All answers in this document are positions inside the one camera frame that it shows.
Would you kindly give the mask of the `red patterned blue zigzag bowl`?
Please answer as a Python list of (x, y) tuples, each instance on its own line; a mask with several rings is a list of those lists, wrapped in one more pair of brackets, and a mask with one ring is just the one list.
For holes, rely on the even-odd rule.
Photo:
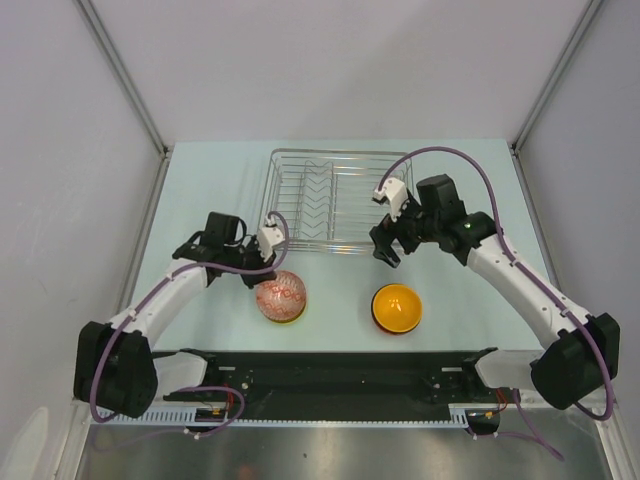
[(274, 280), (256, 287), (256, 304), (268, 320), (287, 324), (295, 321), (307, 305), (307, 291), (303, 280), (287, 270), (276, 272)]

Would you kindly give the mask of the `yellow green bowl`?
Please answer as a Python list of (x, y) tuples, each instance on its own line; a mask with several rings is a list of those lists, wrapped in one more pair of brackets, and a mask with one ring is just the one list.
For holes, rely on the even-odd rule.
[(284, 298), (277, 299), (274, 303), (270, 320), (277, 324), (291, 324), (296, 322), (305, 312), (307, 298)]

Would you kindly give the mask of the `orange yellow bowl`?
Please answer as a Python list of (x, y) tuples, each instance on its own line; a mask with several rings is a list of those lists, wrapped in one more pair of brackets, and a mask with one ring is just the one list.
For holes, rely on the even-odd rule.
[(373, 321), (388, 325), (421, 322), (423, 305), (419, 295), (403, 284), (388, 284), (378, 289), (371, 300)]

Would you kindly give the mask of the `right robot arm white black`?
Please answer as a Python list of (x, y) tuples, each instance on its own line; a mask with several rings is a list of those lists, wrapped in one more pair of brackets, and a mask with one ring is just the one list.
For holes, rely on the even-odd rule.
[(543, 352), (489, 349), (461, 376), (463, 393), (484, 401), (499, 387), (534, 390), (552, 407), (576, 406), (595, 390), (612, 391), (619, 363), (620, 326), (609, 314), (594, 316), (568, 299), (520, 260), (484, 212), (468, 213), (454, 181), (429, 177), (412, 195), (391, 177), (372, 199), (390, 211), (374, 226), (373, 255), (391, 267), (400, 258), (394, 247), (413, 253), (435, 243), (487, 281), (524, 319)]

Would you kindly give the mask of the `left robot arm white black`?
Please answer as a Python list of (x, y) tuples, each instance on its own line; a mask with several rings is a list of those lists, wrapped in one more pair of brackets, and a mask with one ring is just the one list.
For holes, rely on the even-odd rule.
[(275, 278), (289, 247), (284, 216), (270, 211), (255, 234), (239, 217), (212, 212), (203, 229), (173, 252), (167, 271), (141, 299), (110, 320), (88, 322), (77, 344), (73, 394), (94, 421), (142, 416), (175, 392), (214, 397), (220, 374), (188, 352), (157, 357), (154, 347), (179, 313), (224, 274), (252, 289)]

